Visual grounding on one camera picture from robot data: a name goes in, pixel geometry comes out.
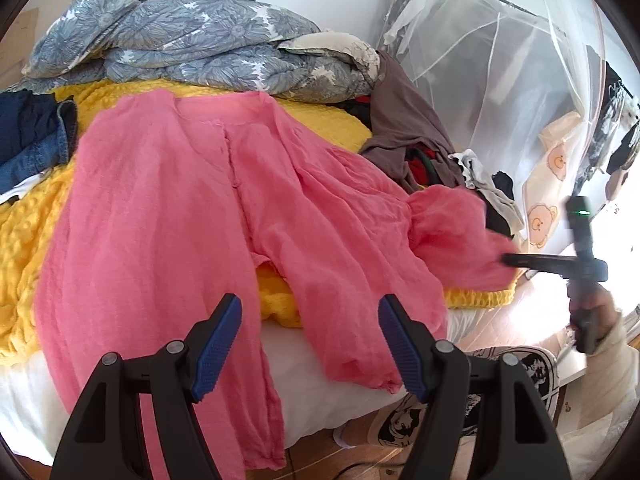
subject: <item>pink fabric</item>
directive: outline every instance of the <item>pink fabric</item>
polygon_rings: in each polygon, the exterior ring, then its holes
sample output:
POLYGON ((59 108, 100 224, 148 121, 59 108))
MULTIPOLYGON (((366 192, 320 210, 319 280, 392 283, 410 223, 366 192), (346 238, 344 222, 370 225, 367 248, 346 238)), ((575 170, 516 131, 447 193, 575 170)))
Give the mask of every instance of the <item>pink fabric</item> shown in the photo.
MULTIPOLYGON (((328 377, 389 390, 401 381, 378 327, 383 294, 444 337, 438 279, 499 290, 513 278, 497 263, 513 247, 484 229, 479 198, 441 186, 409 197, 260 92, 122 98, 94 119, 77 158, 36 297, 56 387, 71 410, 105 352, 153 353, 234 292, 241 331, 196 407, 225 480, 244 479, 243 464, 284 465, 260 348, 259 263, 288 281, 328 377)), ((148 403, 143 416, 148 428, 148 403)), ((152 467, 166 477, 151 433, 152 467)))

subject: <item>cartoon bear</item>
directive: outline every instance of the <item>cartoon bear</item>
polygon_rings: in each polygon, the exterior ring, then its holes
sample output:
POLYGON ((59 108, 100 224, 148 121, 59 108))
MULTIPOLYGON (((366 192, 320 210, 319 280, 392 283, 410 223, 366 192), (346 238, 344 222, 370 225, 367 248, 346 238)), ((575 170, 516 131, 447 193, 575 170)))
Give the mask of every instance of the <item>cartoon bear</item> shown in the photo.
POLYGON ((556 145, 546 158, 546 165, 558 180, 566 179, 566 150, 564 142, 556 145))
POLYGON ((544 204, 536 204, 529 210, 529 243, 541 249, 546 244, 551 226, 553 225, 558 208, 548 207, 544 204))

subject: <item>person's arm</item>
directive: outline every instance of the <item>person's arm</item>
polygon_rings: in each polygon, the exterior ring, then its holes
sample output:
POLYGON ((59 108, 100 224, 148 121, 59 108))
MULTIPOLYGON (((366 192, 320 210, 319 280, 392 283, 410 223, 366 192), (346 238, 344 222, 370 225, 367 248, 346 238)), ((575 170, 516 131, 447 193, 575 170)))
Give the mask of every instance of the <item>person's arm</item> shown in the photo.
POLYGON ((638 384, 638 351, 626 344, 622 314, 616 311, 609 291, 599 287, 581 297, 574 284, 567 294, 569 309, 595 309, 599 344, 587 357, 587 370, 582 379, 582 410, 579 428, 588 426, 613 410, 638 384))

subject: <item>dark blue clothing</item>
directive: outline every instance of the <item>dark blue clothing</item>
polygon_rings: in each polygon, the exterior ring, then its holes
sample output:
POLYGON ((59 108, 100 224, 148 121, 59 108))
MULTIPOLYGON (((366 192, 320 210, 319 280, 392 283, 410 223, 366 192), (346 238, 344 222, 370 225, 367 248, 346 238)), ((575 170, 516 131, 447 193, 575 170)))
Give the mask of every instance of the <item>dark blue clothing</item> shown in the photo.
POLYGON ((0 93, 0 164, 58 130, 53 94, 28 90, 0 93))
MULTIPOLYGON (((62 101, 56 103, 56 107, 53 113, 53 120, 55 128, 53 128, 47 135, 42 136, 43 124, 47 122, 24 121, 21 124, 40 124, 39 130, 34 134, 33 132, 28 134, 25 129, 22 129, 25 133, 22 139, 31 138, 34 139, 30 144, 24 147, 17 155, 13 156, 4 164, 0 164, 0 193, 9 191, 13 187, 20 184, 25 178, 28 178, 36 173, 52 168, 58 164, 66 164, 69 162, 71 155, 76 148, 76 139, 78 135, 78 111, 76 103, 74 101, 62 101)), ((2 131, 2 136, 11 136, 12 131, 2 131)), ((8 146, 8 142, 4 142, 3 146, 8 146)))

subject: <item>blue gripper pad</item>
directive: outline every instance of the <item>blue gripper pad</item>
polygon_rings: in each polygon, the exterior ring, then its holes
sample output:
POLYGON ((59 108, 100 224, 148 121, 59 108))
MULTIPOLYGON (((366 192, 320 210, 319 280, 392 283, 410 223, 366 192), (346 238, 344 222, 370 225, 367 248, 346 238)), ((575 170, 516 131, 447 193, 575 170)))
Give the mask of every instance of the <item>blue gripper pad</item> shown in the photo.
POLYGON ((222 313, 211 336, 204 344, 196 362, 196 377, 191 387, 191 395, 196 402, 200 402, 206 394, 213 391, 225 364, 226 356, 229 354, 231 345, 240 329, 242 303, 237 296, 230 296, 232 297, 226 310, 222 313))
MULTIPOLYGON (((409 393, 418 399, 426 399, 427 387, 422 377, 422 360, 418 350, 411 341, 398 314, 391 306, 391 301, 399 304, 398 300, 385 296, 378 303, 378 323, 385 336, 386 344, 391 350, 391 355, 396 362, 404 387, 409 393)), ((411 323, 409 317, 404 314, 406 321, 411 323)))

